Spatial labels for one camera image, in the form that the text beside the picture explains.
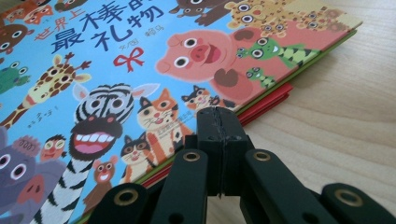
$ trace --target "black clamp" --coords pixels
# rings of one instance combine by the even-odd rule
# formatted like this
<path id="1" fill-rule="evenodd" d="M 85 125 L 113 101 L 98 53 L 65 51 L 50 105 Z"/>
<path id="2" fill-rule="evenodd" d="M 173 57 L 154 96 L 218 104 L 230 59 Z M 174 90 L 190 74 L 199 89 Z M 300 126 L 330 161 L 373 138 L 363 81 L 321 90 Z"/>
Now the black clamp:
<path id="1" fill-rule="evenodd" d="M 209 107 L 197 114 L 164 183 L 110 190 L 89 223 L 205 223 L 207 196 L 240 196 L 247 223 L 389 223 L 395 217 L 359 189 L 330 184 L 307 189 L 272 152 L 256 149 L 234 112 Z"/>

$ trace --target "cartoon zebra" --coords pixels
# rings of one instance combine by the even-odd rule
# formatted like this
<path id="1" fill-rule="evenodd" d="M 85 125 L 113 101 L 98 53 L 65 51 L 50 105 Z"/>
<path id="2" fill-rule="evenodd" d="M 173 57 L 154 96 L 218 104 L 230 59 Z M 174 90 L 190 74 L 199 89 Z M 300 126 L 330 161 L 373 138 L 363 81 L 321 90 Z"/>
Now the cartoon zebra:
<path id="1" fill-rule="evenodd" d="M 69 142 L 72 159 L 31 223 L 68 222 L 93 161 L 105 155 L 121 137 L 121 124 L 131 115 L 134 99 L 147 97 L 158 87 L 159 84 L 146 84 L 132 89 L 121 83 L 99 86 L 90 93 L 80 85 L 74 88 L 74 96 L 80 103 Z"/>

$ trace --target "wooden table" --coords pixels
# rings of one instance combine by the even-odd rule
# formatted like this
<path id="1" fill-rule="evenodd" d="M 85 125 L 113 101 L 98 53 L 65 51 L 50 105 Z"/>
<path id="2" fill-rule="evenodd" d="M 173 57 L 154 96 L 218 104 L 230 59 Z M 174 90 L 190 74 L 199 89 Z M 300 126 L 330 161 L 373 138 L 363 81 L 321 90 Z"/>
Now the wooden table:
<path id="1" fill-rule="evenodd" d="M 297 76 L 288 100 L 245 130 L 307 188 L 346 183 L 396 216 L 396 2 L 325 2 L 363 25 Z M 209 199 L 207 223 L 244 222 L 239 198 Z"/>

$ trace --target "cartoon cat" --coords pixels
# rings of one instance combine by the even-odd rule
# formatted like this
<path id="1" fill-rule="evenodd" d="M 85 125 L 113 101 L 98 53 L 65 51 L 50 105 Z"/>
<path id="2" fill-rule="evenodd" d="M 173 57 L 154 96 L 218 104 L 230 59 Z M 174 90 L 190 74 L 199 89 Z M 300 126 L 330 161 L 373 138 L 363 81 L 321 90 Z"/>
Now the cartoon cat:
<path id="1" fill-rule="evenodd" d="M 146 139 L 155 156 L 154 164 L 157 165 L 182 147 L 184 136 L 192 134 L 192 131 L 177 119 L 177 101 L 166 88 L 154 101 L 140 98 L 140 106 L 137 120 L 146 129 Z"/>
<path id="2" fill-rule="evenodd" d="M 126 164 L 126 168 L 120 184 L 134 182 L 141 175 L 155 167 L 153 163 L 154 156 L 149 142 L 146 140 L 145 133 L 142 133 L 136 140 L 125 135 L 124 141 L 125 145 L 120 155 L 122 161 Z"/>
<path id="3" fill-rule="evenodd" d="M 210 91 L 205 88 L 193 86 L 193 92 L 190 95 L 181 96 L 181 99 L 185 102 L 184 104 L 188 109 L 195 111 L 196 113 L 209 106 L 222 106 L 227 108 L 235 108 L 236 104 L 232 101 L 220 99 L 218 95 L 212 97 Z"/>

